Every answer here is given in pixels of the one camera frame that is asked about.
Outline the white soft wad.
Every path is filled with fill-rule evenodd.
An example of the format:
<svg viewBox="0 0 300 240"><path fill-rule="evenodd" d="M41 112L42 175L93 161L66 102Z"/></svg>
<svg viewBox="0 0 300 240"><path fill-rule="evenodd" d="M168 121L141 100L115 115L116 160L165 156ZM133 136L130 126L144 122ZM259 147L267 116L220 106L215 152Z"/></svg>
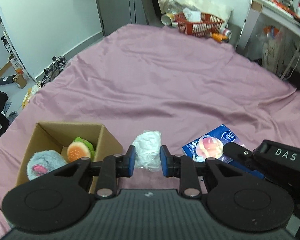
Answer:
<svg viewBox="0 0 300 240"><path fill-rule="evenodd" d="M132 145L135 147L135 168L158 172L161 169L161 132L147 131L138 135Z"/></svg>

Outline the blue tissue pack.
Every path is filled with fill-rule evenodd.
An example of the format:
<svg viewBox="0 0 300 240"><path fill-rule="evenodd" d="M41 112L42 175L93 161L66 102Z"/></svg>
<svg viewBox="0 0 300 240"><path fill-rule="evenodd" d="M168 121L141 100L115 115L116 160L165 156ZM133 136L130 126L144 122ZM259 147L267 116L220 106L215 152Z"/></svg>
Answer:
<svg viewBox="0 0 300 240"><path fill-rule="evenodd" d="M229 142L235 142L240 146L245 146L231 129L222 124L201 137L182 146L182 150L184 154L190 157L193 161L203 163L206 158L216 158L224 163L240 168L257 178L264 179L264 175L257 170L251 171L223 153L224 145Z"/></svg>

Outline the hamburger plush toy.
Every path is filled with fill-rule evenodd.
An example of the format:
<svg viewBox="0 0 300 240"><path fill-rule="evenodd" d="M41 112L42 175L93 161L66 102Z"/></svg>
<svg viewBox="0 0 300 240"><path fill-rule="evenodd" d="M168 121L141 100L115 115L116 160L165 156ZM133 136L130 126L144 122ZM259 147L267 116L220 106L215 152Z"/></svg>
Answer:
<svg viewBox="0 0 300 240"><path fill-rule="evenodd" d="M87 157L93 160L95 155L95 149L92 143L82 139L81 137L76 137L73 142L67 148L67 158L68 161L73 162L77 159Z"/></svg>

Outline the blue fluffy plush slipper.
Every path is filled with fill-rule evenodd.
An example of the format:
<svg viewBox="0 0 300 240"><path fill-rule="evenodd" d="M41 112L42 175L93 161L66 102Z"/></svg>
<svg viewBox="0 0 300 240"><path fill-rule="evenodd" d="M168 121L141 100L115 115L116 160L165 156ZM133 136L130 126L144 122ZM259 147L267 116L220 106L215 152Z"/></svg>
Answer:
<svg viewBox="0 0 300 240"><path fill-rule="evenodd" d="M34 180L66 164L66 160L54 150L37 152L27 163L27 177L29 180Z"/></svg>

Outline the purple bed sheet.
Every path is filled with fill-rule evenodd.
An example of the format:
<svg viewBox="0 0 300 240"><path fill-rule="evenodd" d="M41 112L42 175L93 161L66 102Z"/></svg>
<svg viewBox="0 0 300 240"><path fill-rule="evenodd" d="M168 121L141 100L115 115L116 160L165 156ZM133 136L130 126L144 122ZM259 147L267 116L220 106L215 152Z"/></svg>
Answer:
<svg viewBox="0 0 300 240"><path fill-rule="evenodd" d="M173 154L221 124L250 150L265 139L300 148L300 91L230 44L124 26L74 56L0 137L0 237L10 230L2 200L41 121L100 123L123 148L160 131Z"/></svg>

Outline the pair of sneakers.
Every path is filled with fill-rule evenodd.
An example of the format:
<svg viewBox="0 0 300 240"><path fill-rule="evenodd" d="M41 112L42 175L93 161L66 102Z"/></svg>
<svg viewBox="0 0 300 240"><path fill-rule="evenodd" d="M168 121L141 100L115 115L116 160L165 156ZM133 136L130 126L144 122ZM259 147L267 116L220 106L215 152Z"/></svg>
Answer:
<svg viewBox="0 0 300 240"><path fill-rule="evenodd" d="M52 63L44 69L44 76L37 83L38 88L43 88L47 83L53 81L63 70L67 64L67 60L63 56L52 58Z"/></svg>

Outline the yellow white bag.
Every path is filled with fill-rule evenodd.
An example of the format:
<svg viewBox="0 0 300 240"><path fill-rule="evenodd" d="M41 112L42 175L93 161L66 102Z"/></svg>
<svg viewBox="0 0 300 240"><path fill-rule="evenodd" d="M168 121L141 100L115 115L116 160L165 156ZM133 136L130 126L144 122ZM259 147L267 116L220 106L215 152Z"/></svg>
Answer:
<svg viewBox="0 0 300 240"><path fill-rule="evenodd" d="M30 101L30 98L34 95L35 92L36 92L35 89L32 87L27 90L27 93L25 94L24 99L21 104L22 109L24 109L27 106L27 104Z"/></svg>

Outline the orange bottle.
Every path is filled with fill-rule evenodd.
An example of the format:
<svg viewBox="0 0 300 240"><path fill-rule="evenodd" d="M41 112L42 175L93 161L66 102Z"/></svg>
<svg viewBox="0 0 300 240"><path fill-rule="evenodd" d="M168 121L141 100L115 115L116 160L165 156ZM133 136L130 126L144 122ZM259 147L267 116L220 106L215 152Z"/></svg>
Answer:
<svg viewBox="0 0 300 240"><path fill-rule="evenodd" d="M213 38L217 42L225 42L229 39L227 36L218 33L212 33L211 38Z"/></svg>

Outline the small cardboard box on floor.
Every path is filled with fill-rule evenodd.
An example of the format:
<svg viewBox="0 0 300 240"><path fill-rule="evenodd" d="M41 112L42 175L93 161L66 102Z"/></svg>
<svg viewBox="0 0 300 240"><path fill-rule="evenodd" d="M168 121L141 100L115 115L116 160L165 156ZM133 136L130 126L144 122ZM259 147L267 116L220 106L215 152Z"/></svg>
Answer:
<svg viewBox="0 0 300 240"><path fill-rule="evenodd" d="M22 74L17 74L13 77L13 82L21 89L27 85L27 81L24 79Z"/></svg>

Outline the paper tape roll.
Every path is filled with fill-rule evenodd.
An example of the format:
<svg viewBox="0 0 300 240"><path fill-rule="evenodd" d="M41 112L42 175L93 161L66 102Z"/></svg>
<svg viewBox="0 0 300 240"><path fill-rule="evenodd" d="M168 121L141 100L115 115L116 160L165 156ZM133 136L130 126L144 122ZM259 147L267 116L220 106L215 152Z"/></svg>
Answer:
<svg viewBox="0 0 300 240"><path fill-rule="evenodd" d="M169 26L175 21L175 16L173 13L165 13L160 19L163 25Z"/></svg>

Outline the red plastic basket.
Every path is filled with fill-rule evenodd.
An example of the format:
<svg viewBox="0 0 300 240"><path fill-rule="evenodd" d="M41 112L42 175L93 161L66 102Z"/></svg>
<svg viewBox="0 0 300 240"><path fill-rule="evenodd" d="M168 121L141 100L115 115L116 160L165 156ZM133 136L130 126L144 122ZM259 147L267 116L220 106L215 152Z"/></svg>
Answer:
<svg viewBox="0 0 300 240"><path fill-rule="evenodd" d="M178 24L180 33L192 35L195 37L203 37L211 33L219 33L224 21L208 13L201 13L200 22L189 22L183 13L175 15L175 22Z"/></svg>

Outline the grey door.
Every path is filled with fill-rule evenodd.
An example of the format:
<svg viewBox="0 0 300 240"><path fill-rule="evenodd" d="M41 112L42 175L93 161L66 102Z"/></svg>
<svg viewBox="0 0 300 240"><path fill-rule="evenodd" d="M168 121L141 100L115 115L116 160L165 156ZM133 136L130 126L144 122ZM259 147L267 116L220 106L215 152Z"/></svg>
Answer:
<svg viewBox="0 0 300 240"><path fill-rule="evenodd" d="M127 24L147 25L141 0L96 0L104 36Z"/></svg>

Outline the clear plastic bottle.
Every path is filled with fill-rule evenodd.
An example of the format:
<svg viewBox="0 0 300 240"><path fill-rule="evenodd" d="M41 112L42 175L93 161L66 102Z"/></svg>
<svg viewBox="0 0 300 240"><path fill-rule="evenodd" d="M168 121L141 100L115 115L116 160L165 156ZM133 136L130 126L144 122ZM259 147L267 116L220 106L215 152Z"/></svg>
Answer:
<svg viewBox="0 0 300 240"><path fill-rule="evenodd" d="M184 6L180 0L158 0L163 13L179 14L183 12Z"/></svg>

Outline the white desk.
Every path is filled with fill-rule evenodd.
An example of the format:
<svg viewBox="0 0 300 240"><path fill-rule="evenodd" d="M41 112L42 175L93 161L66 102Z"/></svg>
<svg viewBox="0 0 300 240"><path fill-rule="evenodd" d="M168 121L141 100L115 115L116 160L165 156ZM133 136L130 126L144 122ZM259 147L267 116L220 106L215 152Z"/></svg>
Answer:
<svg viewBox="0 0 300 240"><path fill-rule="evenodd" d="M287 15L283 15L283 11L280 8L276 8L274 5L270 5L266 0L250 0L249 10L244 20L243 28L236 45L236 51L243 55L246 45L251 37L253 29L257 23L260 15L266 16L276 23L281 24L283 27L290 30L296 36L300 38L300 25L296 20L289 18Z"/></svg>

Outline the white plastic bag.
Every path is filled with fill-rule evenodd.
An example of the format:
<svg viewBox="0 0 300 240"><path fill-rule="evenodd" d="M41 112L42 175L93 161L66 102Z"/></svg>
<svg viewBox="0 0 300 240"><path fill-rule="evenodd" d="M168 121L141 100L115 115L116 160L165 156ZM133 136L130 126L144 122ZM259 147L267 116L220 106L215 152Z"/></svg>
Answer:
<svg viewBox="0 0 300 240"><path fill-rule="evenodd" d="M225 5L215 0L177 0L180 4L186 5L188 8L196 8L203 13L208 13L222 19L224 23L222 27L228 26L228 22L233 10L233 7Z"/></svg>

